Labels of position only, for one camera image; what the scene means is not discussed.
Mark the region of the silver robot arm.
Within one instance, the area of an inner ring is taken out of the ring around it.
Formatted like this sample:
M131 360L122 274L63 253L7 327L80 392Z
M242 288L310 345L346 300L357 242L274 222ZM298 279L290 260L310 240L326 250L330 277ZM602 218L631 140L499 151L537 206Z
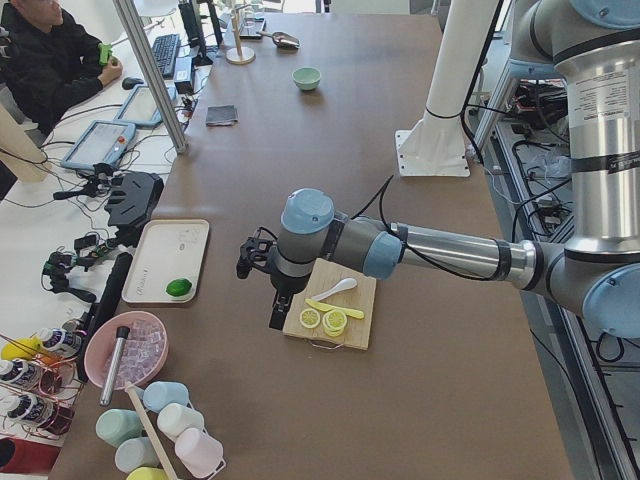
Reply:
M509 243L337 212L329 196L287 199L268 251L281 329L317 259L385 279L398 264L535 292L617 337L639 334L639 5L519 1L511 58L567 83L574 231L562 244Z

